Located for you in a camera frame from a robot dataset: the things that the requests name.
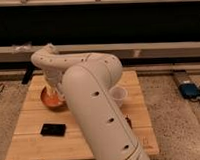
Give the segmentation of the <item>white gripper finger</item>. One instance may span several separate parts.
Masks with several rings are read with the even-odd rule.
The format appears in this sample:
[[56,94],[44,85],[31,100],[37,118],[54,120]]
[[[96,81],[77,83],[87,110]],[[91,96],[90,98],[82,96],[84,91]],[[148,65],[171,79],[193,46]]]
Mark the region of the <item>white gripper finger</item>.
[[63,90],[62,90],[62,84],[57,84],[57,92],[58,92],[58,94],[59,94],[59,96],[60,96],[60,98],[64,98],[64,94],[63,94]]
[[47,91],[51,91],[51,86],[49,85],[49,83],[46,84],[46,88],[47,88]]

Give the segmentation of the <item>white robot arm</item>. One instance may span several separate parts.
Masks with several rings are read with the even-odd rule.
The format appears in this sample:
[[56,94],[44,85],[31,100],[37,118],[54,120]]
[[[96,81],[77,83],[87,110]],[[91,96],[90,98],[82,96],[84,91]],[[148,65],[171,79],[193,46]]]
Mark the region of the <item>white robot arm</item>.
[[110,96],[110,89],[122,75],[118,57],[60,54],[48,44],[30,59],[65,99],[96,160],[151,160]]

